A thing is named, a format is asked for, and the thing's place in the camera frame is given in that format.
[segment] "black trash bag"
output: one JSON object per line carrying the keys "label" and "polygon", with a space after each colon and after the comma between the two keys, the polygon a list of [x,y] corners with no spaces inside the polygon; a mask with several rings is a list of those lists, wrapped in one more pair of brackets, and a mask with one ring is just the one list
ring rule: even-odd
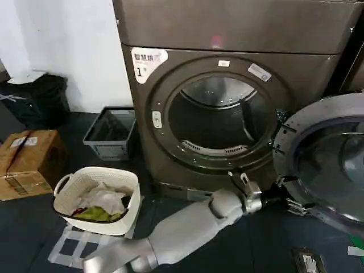
{"label": "black trash bag", "polygon": [[56,129],[69,117],[67,79],[45,74],[34,82],[0,82],[1,102],[29,130]]}

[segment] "white wall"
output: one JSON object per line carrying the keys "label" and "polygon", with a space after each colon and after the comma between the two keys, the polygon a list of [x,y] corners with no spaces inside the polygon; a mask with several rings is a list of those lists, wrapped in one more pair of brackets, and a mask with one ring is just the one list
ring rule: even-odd
{"label": "white wall", "polygon": [[31,67],[14,0],[0,0],[0,59],[10,76]]}
{"label": "white wall", "polygon": [[[111,0],[0,0],[11,3],[32,69],[69,78],[68,102],[73,111],[99,112],[108,105],[132,105]],[[0,41],[14,26],[0,24]],[[2,48],[0,58],[19,52],[15,42]],[[12,73],[6,62],[5,67]]]}

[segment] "dark floor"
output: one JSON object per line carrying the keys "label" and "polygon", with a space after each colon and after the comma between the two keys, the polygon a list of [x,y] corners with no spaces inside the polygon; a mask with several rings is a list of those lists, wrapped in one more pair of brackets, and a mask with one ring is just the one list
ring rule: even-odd
{"label": "dark floor", "polygon": [[[144,237],[161,219],[188,203],[159,197],[151,192],[151,178],[140,149],[127,164],[99,160],[82,143],[94,117],[93,114],[73,113],[69,122],[60,128],[69,150],[68,172],[86,166],[124,168],[135,172],[142,195],[146,197],[135,237]],[[1,122],[1,128],[5,128],[1,134],[10,133],[11,128],[21,128],[15,123],[5,125],[7,121],[4,119]],[[82,272],[47,260],[65,226],[65,221],[53,212],[51,202],[52,195],[0,202],[1,272]],[[321,254],[328,273],[364,272],[360,259],[347,255],[349,245],[352,244],[347,234],[315,218],[294,216],[271,208],[242,218],[180,263],[160,266],[154,272],[292,273],[297,272],[291,256],[294,247],[308,247]]]}

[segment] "brown cardboard box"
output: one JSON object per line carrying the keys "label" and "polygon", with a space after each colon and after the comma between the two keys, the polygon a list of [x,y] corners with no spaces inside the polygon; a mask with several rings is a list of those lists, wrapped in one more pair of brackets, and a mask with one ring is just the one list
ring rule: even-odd
{"label": "brown cardboard box", "polygon": [[0,146],[0,200],[53,192],[66,159],[57,130],[10,135]]}

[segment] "door glass window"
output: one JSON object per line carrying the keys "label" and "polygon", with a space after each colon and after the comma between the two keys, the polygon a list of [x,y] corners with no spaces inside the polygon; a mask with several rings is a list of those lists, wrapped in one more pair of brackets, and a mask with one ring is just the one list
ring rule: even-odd
{"label": "door glass window", "polygon": [[321,205],[364,221],[364,123],[319,130],[297,150],[301,183]]}
{"label": "door glass window", "polygon": [[210,77],[182,88],[171,103],[168,121],[182,146],[208,156],[236,155],[263,136],[269,109],[251,85]]}

